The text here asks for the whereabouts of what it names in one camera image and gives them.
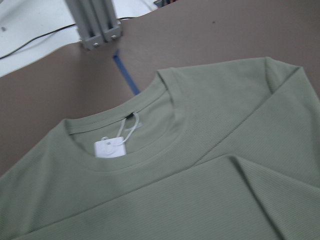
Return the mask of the white paper price tag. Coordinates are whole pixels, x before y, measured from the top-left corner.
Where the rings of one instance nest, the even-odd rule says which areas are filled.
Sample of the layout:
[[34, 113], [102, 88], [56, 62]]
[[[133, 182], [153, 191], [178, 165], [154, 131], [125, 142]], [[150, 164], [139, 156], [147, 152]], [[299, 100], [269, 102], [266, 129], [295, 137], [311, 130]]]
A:
[[124, 138], [102, 138], [94, 143], [94, 154], [97, 158], [117, 158], [127, 154]]

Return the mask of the olive green long-sleeve shirt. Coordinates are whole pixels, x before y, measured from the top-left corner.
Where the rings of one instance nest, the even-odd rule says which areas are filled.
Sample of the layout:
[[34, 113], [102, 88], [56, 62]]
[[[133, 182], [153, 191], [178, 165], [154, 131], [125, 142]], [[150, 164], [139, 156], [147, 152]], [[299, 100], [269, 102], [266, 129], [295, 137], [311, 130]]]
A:
[[[124, 138], [126, 155], [95, 157]], [[158, 70], [0, 179], [3, 240], [317, 240], [320, 101], [270, 57]]]

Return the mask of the grey aluminium frame post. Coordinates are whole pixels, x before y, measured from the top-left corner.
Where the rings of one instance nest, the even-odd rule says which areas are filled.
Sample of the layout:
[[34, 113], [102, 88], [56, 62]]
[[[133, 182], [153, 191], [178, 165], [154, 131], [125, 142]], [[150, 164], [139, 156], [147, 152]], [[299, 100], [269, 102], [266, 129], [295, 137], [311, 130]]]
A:
[[123, 35], [111, 0], [66, 0], [83, 46], [92, 50]]

